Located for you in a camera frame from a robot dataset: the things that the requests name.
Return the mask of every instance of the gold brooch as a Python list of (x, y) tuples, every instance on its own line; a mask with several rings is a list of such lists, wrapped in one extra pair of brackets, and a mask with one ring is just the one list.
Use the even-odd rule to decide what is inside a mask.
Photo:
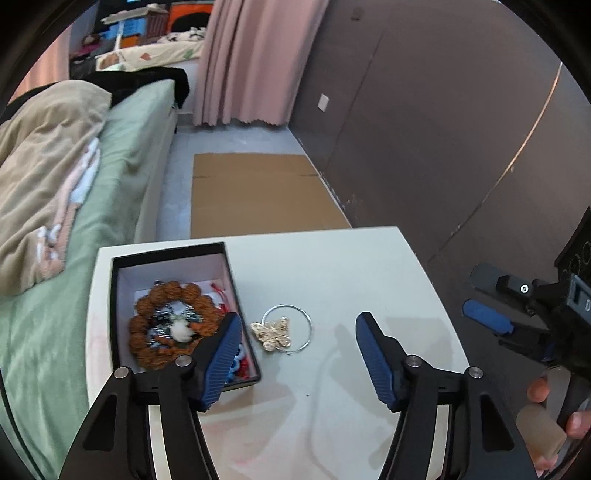
[(279, 350), (280, 347), (291, 346), (289, 336), (290, 320), (288, 317), (281, 317), (275, 322), (251, 323), (252, 331), (256, 338), (262, 342), (263, 348), (268, 352)]

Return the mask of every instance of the open jewelry box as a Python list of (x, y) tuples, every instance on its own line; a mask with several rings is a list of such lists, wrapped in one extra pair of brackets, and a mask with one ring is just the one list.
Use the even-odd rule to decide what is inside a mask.
[[(196, 284), (202, 295), (212, 298), (215, 306), (219, 307), (223, 303), (227, 311), (235, 312), (243, 319), (224, 243), (192, 245), (114, 258), (109, 305), (113, 368), (127, 366), (135, 373), (146, 372), (147, 375), (138, 376), (143, 378), (139, 387), (145, 393), (157, 392), (158, 370), (146, 371), (130, 351), (129, 321), (136, 315), (138, 299), (148, 295), (155, 283), (165, 284), (173, 280), (183, 287), (190, 283)], [(229, 377), (224, 391), (247, 387), (261, 379), (244, 319), (242, 322), (241, 350), (246, 362), (243, 362), (241, 376)]]

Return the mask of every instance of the brown wall panel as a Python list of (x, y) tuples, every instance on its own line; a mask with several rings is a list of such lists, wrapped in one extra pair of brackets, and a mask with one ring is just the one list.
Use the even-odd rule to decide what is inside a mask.
[(354, 226), (398, 225), (426, 261), (518, 150), (559, 60), (496, 2), (392, 5), (325, 177)]
[[(331, 0), (301, 81), (290, 128), (322, 171), (384, 32), (390, 0)], [(352, 20), (353, 13), (358, 20)], [(320, 95), (329, 97), (326, 112)]]
[(488, 262), (526, 279), (557, 280), (554, 260), (591, 205), (591, 106), (563, 70), (541, 121), (509, 173), (466, 226), (427, 265), (467, 356), (506, 383), (515, 410), (541, 368), (500, 348), (484, 327), (460, 314), (468, 298), (519, 319), (476, 294), (472, 268)]

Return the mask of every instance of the green bed sheet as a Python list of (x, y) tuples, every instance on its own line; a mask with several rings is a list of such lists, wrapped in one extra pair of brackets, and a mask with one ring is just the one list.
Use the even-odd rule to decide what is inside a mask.
[[(100, 135), (94, 185), (77, 213), (64, 272), (16, 297), (0, 297), (0, 368), (14, 422), (46, 480), (57, 479), (89, 408), (85, 333), (98, 249), (133, 242), (150, 168), (174, 103), (174, 82), (146, 85), (114, 107)], [(31, 473), (0, 402), (0, 424)]]

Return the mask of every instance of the orange panel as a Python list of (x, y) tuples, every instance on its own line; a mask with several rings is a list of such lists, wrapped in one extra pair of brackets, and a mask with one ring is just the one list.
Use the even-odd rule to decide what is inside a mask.
[(138, 44), (139, 35), (132, 35), (131, 37), (123, 37), (121, 39), (121, 48), (135, 47)]
[(168, 24), (166, 25), (166, 33), (170, 33), (170, 29), (173, 27), (174, 21), (178, 17), (183, 15), (194, 14), (197, 12), (205, 12), (210, 14), (212, 12), (213, 5), (172, 5), (170, 7), (170, 13), (168, 15)]

